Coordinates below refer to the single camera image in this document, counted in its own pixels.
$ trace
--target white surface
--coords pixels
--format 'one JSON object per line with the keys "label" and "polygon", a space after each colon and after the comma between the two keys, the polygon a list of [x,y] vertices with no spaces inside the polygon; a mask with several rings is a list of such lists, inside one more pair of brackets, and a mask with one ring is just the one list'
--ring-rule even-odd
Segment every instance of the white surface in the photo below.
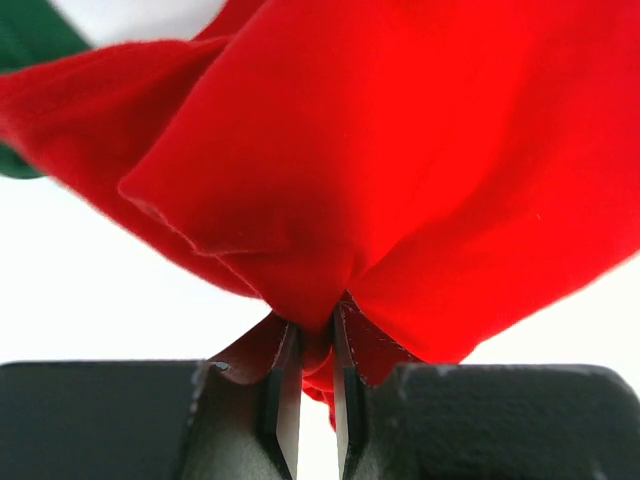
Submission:
{"label": "white surface", "polygon": [[198,34],[226,0],[49,0],[94,46]]}
{"label": "white surface", "polygon": [[[0,177],[0,225],[0,363],[203,358],[268,312],[169,264],[46,179]],[[640,391],[639,290],[637,256],[467,362],[600,364]],[[326,407],[305,398],[299,480],[337,478],[335,449]]]}

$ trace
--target pinched red fabric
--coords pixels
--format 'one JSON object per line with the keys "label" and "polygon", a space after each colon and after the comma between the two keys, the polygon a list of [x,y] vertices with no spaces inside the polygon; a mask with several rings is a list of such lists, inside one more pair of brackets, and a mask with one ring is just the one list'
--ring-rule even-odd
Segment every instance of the pinched red fabric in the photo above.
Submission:
{"label": "pinched red fabric", "polygon": [[346,290],[458,362],[638,251],[638,25],[630,0],[230,0],[193,41],[3,76],[0,138],[301,325],[320,398]]}

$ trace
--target green cloth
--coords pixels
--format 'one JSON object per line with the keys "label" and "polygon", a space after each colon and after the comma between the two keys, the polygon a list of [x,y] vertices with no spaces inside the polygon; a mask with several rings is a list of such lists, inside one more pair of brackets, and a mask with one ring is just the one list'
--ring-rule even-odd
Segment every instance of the green cloth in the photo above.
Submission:
{"label": "green cloth", "polygon": [[[90,47],[47,0],[0,0],[0,74],[75,55]],[[0,175],[41,176],[0,143]]]}

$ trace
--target green fabric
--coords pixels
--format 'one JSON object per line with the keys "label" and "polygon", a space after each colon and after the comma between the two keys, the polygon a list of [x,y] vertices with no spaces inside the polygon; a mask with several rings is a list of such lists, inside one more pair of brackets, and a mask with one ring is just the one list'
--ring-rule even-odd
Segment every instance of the green fabric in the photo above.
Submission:
{"label": "green fabric", "polygon": [[[0,74],[89,48],[46,0],[0,0]],[[41,176],[1,143],[0,175],[13,178]]]}

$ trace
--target red fabric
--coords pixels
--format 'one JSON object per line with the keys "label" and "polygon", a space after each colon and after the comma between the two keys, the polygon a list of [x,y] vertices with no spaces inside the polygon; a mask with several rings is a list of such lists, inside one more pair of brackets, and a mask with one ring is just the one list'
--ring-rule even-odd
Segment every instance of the red fabric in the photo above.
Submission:
{"label": "red fabric", "polygon": [[302,325],[315,398],[346,289],[413,354],[458,362],[640,248],[640,2],[227,18],[250,20],[3,76],[0,138]]}

